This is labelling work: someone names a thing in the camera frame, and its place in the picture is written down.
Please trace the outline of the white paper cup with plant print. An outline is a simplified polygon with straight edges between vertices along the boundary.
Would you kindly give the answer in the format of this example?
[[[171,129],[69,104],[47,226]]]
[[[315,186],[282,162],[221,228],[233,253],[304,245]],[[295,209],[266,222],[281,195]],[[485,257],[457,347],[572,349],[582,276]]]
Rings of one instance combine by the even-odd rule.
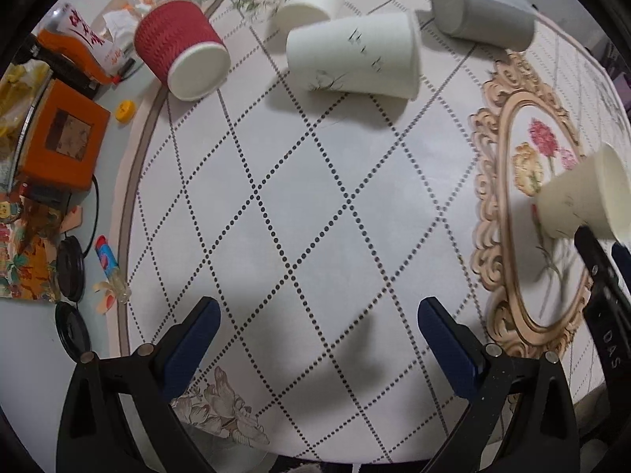
[[[536,208],[544,232],[552,238],[571,239],[582,225],[602,240],[630,238],[630,182],[608,144],[545,184]]]

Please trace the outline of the grey cup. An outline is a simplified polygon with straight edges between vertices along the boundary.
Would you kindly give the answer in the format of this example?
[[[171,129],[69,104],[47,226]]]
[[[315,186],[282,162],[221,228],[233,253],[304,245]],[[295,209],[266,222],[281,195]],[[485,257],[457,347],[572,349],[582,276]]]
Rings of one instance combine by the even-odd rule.
[[[533,43],[536,15],[527,0],[431,0],[436,27],[455,39],[524,51]]]

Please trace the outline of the white paper cup lying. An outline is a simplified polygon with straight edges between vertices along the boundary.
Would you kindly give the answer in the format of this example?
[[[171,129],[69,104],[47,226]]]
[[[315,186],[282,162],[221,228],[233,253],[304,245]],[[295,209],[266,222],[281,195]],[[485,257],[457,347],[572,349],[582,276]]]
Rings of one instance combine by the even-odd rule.
[[[290,74],[307,91],[385,95],[414,101],[420,90],[418,19],[370,14],[291,31]]]

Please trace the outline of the red ribbed paper cup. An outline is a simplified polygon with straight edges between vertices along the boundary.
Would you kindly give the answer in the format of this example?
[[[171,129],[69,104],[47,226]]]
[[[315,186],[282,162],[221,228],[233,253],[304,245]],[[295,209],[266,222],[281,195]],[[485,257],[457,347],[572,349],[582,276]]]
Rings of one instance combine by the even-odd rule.
[[[180,101],[198,101],[225,81],[231,58],[197,3],[166,0],[141,18],[134,35],[138,57]]]

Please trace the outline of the black round lid lower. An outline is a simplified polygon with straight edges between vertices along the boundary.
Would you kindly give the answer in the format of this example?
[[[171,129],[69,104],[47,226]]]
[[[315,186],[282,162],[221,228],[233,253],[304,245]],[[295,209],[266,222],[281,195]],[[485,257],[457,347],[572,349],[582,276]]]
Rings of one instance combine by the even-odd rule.
[[[83,354],[92,350],[87,326],[76,306],[58,302],[54,309],[54,324],[62,347],[73,361],[79,362]]]

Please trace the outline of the black round lid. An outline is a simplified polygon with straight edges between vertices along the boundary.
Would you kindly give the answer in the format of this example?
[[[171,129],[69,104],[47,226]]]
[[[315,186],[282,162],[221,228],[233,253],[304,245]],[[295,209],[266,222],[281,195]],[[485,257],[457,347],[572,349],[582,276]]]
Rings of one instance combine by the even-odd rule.
[[[73,361],[79,362],[83,354],[92,350],[87,326],[76,306],[58,302],[54,309],[54,324],[62,347]]]
[[[78,303],[84,295],[84,252],[78,239],[69,236],[60,241],[57,253],[57,278],[61,294]]]

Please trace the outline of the small blue red tube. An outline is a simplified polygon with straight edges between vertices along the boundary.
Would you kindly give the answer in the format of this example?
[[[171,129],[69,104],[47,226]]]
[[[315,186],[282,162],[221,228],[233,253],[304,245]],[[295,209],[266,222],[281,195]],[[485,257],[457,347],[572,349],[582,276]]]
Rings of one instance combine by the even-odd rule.
[[[127,285],[116,255],[113,254],[109,242],[104,235],[99,236],[94,244],[99,263],[107,278],[109,290],[118,303],[126,304],[131,299],[131,289]]]

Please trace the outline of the colourful floral cloth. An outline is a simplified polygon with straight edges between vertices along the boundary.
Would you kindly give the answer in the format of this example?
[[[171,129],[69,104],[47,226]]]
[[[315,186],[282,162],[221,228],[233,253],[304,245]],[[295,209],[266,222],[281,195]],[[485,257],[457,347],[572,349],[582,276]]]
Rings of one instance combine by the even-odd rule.
[[[57,302],[57,209],[21,197],[1,203],[1,297]]]

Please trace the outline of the floral patterned tablecloth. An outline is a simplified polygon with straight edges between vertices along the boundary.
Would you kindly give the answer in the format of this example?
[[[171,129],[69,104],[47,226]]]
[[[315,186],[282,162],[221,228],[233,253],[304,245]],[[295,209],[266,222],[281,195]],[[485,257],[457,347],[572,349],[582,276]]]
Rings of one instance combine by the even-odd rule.
[[[581,402],[604,375],[582,318],[590,284],[536,221],[541,186],[630,125],[598,61],[539,17],[521,54],[456,41],[430,0],[345,0],[345,16],[418,19],[414,101],[313,91],[291,76],[278,0],[210,0],[232,59],[202,101],[153,83],[132,126],[111,239],[132,297],[110,349],[154,343],[215,298],[217,336],[181,420],[332,462],[433,455],[465,404],[420,334],[439,298],[484,342],[558,354]]]

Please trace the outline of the orange box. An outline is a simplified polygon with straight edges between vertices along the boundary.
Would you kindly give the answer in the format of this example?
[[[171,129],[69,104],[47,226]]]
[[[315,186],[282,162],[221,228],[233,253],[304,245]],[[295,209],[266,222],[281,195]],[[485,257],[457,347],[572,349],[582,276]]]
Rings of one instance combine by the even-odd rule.
[[[70,192],[89,190],[109,120],[108,110],[52,80],[29,126],[17,178]]]

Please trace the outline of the yellow bottle cap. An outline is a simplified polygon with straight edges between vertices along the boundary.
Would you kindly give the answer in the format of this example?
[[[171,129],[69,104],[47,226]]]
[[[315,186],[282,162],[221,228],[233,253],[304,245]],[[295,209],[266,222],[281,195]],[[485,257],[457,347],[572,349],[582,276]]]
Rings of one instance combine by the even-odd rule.
[[[127,124],[130,122],[136,113],[136,104],[135,101],[131,101],[130,99],[125,99],[125,101],[121,101],[114,113],[116,120],[120,124]]]

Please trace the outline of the yellow plastic bag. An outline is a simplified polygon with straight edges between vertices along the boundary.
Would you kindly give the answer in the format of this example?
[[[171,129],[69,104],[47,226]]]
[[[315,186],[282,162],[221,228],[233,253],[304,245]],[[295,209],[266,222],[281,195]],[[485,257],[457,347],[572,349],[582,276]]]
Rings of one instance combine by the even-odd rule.
[[[13,152],[17,132],[24,123],[37,91],[50,73],[47,63],[29,60],[24,64],[11,63],[1,79],[0,137],[1,159]]]

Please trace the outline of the red white snack bag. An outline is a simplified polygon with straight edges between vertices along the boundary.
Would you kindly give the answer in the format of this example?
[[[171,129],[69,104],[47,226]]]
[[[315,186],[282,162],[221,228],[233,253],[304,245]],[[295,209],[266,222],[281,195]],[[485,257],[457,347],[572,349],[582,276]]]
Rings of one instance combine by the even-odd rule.
[[[68,57],[99,83],[108,83],[124,63],[122,49],[93,31],[69,3],[49,13],[37,38],[43,46]]]

